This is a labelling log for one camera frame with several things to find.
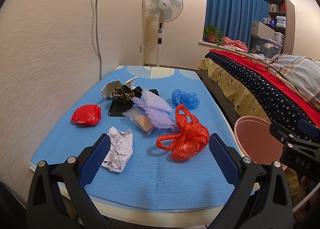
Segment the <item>white paper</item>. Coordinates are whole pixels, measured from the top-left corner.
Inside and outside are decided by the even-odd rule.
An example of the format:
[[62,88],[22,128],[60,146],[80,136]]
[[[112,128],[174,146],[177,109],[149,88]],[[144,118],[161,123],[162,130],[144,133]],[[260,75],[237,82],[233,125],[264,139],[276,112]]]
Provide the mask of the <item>white paper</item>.
[[119,131],[115,127],[111,127],[108,136],[111,147],[101,165],[111,172],[120,173],[133,154],[133,133],[129,129]]

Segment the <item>red plastic bag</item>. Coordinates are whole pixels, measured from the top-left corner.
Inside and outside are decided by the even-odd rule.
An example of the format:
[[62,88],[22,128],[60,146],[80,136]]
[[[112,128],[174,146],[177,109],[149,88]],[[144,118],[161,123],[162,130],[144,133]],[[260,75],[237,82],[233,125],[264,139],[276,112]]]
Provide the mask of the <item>red plastic bag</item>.
[[175,119],[180,132],[159,136],[156,146],[171,151],[173,160],[185,161],[196,156],[206,147],[209,131],[183,104],[176,107]]

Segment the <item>white green printed wrapper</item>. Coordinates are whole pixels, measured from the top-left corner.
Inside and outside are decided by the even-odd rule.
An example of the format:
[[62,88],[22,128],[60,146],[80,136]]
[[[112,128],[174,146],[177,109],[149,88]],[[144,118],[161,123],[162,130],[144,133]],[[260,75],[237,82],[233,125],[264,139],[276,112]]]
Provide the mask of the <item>white green printed wrapper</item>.
[[115,88],[121,88],[122,86],[127,86],[131,89],[135,89],[134,81],[137,77],[127,80],[125,83],[121,83],[120,80],[115,80],[107,83],[101,90],[101,94],[104,99],[113,98],[112,92]]

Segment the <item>leopard print black scrunchie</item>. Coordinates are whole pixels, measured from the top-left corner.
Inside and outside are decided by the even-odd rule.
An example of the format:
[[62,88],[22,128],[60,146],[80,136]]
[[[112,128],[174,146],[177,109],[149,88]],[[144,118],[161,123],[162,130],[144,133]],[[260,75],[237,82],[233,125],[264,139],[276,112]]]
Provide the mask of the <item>leopard print black scrunchie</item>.
[[116,100],[122,100],[124,102],[129,102],[134,97],[141,98],[141,96],[141,87],[135,87],[134,89],[131,89],[126,85],[122,85],[121,87],[116,87],[112,91],[112,98],[115,98]]

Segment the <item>grey striped pillow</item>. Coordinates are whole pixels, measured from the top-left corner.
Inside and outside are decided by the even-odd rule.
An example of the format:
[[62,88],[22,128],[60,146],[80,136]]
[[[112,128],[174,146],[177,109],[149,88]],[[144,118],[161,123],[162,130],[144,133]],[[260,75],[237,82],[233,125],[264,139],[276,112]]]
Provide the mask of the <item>grey striped pillow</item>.
[[267,70],[319,111],[319,61],[305,56],[279,54]]

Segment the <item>bed with star sheets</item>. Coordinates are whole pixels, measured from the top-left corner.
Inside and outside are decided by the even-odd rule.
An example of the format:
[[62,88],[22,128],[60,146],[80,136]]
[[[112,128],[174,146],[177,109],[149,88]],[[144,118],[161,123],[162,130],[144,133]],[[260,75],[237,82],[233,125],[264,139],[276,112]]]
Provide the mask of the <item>bed with star sheets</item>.
[[300,139],[315,139],[298,128],[299,120],[319,126],[319,112],[305,102],[266,66],[246,57],[210,50],[198,65],[217,83],[240,116],[277,122]]

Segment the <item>small red crumpled wrapper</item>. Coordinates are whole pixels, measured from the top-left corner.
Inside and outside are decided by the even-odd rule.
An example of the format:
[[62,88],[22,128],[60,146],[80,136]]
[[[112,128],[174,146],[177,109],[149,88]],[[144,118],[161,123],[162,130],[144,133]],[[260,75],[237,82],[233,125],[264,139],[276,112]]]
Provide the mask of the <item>small red crumpled wrapper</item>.
[[95,126],[101,120],[101,107],[99,105],[83,105],[75,110],[71,122],[80,126]]

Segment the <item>black flat pouch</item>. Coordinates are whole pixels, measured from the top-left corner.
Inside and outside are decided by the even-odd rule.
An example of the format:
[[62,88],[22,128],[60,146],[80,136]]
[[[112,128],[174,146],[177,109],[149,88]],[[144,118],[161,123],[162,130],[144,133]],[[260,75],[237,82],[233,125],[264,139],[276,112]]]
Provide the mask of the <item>black flat pouch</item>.
[[124,102],[122,100],[116,100],[112,98],[111,106],[108,110],[108,115],[112,117],[124,117],[123,113],[127,112],[133,107],[133,101]]

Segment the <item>clear storage bin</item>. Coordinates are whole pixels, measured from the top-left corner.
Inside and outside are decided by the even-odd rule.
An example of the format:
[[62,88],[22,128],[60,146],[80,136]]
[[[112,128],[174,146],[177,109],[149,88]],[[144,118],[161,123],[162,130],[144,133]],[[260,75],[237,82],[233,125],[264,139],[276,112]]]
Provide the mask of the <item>clear storage bin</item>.
[[263,54],[267,59],[271,59],[280,54],[282,50],[283,46],[272,39],[251,36],[249,51],[252,54]]

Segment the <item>clear bag with brown card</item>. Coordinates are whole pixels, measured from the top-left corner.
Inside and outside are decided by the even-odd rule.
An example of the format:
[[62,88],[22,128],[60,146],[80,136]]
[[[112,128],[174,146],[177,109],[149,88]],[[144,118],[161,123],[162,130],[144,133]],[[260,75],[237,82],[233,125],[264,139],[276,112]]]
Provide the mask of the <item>clear bag with brown card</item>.
[[147,135],[150,135],[155,128],[146,113],[140,108],[132,107],[127,112],[124,112],[123,115],[130,118],[131,121],[146,132]]

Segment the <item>pink folded clothes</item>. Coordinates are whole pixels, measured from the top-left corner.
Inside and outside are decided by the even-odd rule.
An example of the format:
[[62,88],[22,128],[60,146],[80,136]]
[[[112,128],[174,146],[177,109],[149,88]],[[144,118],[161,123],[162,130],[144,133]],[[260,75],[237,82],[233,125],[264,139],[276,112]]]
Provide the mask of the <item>pink folded clothes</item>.
[[228,38],[227,36],[224,36],[222,38],[222,44],[225,47],[232,48],[232,49],[235,49],[235,50],[243,52],[243,53],[248,52],[247,46],[243,42],[241,42],[240,40],[232,40],[232,39]]

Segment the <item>blue patterned mat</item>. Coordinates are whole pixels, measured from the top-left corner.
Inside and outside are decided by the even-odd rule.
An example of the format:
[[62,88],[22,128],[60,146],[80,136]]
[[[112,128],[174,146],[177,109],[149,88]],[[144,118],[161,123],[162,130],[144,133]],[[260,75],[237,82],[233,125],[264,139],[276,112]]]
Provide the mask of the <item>blue patterned mat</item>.
[[[31,158],[35,166],[41,160],[49,164],[62,163],[70,156],[78,156],[93,145],[111,127],[133,133],[133,154],[120,173],[101,167],[93,182],[85,187],[87,193],[104,204],[128,209],[146,209],[151,212],[186,211],[222,206],[232,191],[210,150],[205,148],[187,161],[175,161],[170,152],[159,149],[156,140],[165,134],[155,129],[150,135],[127,117],[108,115],[111,102],[101,94],[112,81],[137,77],[135,86],[155,89],[161,98],[171,103],[175,89],[195,92],[200,100],[193,114],[210,133],[217,133],[227,146],[236,143],[212,96],[190,70],[119,66],[90,89],[71,107],[40,144]],[[95,126],[80,126],[71,122],[75,110],[83,105],[99,105],[101,120]]]

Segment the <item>dark bookshelf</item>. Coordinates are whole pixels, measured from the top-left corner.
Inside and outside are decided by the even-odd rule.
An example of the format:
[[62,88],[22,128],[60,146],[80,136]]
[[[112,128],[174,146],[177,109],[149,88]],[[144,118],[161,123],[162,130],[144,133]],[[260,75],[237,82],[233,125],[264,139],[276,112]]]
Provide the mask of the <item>dark bookshelf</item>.
[[286,0],[268,0],[268,24],[275,32],[285,35]]

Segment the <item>blue curtain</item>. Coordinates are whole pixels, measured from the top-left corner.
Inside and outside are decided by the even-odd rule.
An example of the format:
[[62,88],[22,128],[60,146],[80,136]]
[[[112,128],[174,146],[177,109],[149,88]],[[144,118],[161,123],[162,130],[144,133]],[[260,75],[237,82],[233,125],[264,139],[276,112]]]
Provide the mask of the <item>blue curtain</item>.
[[267,16],[267,0],[207,0],[204,25],[212,25],[223,36],[249,45],[252,23]]

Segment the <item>white standing fan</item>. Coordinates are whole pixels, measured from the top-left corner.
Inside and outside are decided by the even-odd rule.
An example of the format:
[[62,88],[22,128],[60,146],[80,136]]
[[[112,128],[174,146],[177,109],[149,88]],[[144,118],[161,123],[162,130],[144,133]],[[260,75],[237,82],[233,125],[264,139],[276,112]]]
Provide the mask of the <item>white standing fan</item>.
[[157,62],[160,66],[162,56],[162,43],[164,37],[164,24],[178,18],[183,11],[183,0],[143,0],[144,13],[157,22]]

